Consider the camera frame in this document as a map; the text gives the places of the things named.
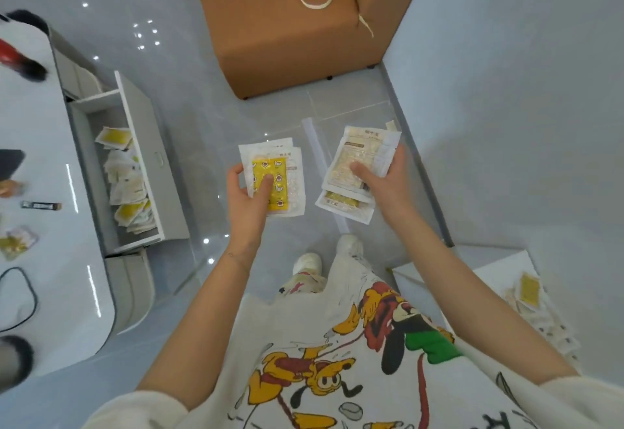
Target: drawer handle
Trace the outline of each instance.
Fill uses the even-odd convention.
[[[160,167],[164,167],[165,166],[165,159],[162,158],[162,155],[160,154],[160,151],[155,151],[154,155],[156,156],[156,159],[158,160],[158,163],[160,165]]]

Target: brown leather ottoman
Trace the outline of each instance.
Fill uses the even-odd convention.
[[[333,0],[311,10],[300,0],[201,0],[214,54],[239,98],[378,63],[410,1]]]

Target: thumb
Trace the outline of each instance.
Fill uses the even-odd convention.
[[[371,171],[362,165],[359,161],[354,161],[350,165],[351,171],[355,174],[360,180],[364,181],[368,186],[374,188],[377,181],[379,180],[378,176],[375,176]]]
[[[266,204],[269,202],[269,196],[271,196],[271,190],[273,189],[273,175],[266,174],[264,178],[262,178],[262,182],[260,183],[260,187],[258,191],[253,196],[254,200],[261,201]]]

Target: cartoon print shirt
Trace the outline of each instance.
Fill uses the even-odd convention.
[[[322,293],[243,299],[214,393],[199,408],[134,392],[85,429],[537,428],[529,408],[549,427],[599,427],[504,367],[488,378],[497,364],[484,373],[453,341],[357,260],[338,256]]]

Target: white table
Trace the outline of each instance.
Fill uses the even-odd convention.
[[[33,83],[0,65],[0,148],[26,153],[13,179],[27,184],[22,197],[0,199],[0,234],[24,225],[39,236],[18,259],[0,256],[0,272],[23,268],[39,297],[35,315],[8,334],[31,343],[33,375],[45,375],[94,355],[109,337],[115,307],[50,42],[19,22],[0,22],[0,38],[49,72]],[[62,209],[20,209],[23,199]],[[24,301],[2,286],[0,300]]]

